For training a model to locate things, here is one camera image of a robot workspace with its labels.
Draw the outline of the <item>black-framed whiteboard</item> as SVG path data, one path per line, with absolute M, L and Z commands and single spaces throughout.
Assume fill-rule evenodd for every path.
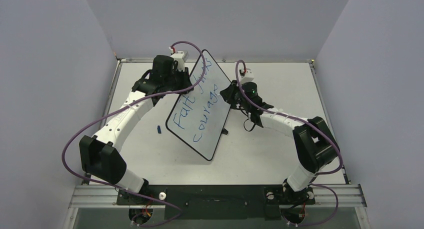
M 228 88 L 231 81 L 206 49 L 190 72 L 190 81 L 199 83 L 178 97 L 165 126 L 201 157 L 211 161 L 230 111 L 220 92 Z

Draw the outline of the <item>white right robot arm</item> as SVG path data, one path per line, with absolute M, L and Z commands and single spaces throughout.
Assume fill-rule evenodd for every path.
M 282 198 L 288 203 L 312 199 L 309 188 L 322 169 L 340 156 L 340 151 L 325 120 L 291 116 L 263 101 L 257 84 L 238 85 L 233 80 L 220 92 L 231 109 L 242 111 L 248 119 L 261 128 L 273 129 L 294 140 L 299 164 L 282 183 Z

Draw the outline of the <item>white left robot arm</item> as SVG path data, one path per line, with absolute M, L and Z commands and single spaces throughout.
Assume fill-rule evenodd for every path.
M 187 57 L 186 51 L 157 55 L 152 68 L 131 87 L 121 111 L 93 136 L 85 135 L 79 141 L 83 171 L 130 191 L 129 197 L 136 204 L 149 199 L 149 182 L 128 169 L 120 151 L 141 118 L 163 98 L 163 93 L 192 86 L 185 66 Z

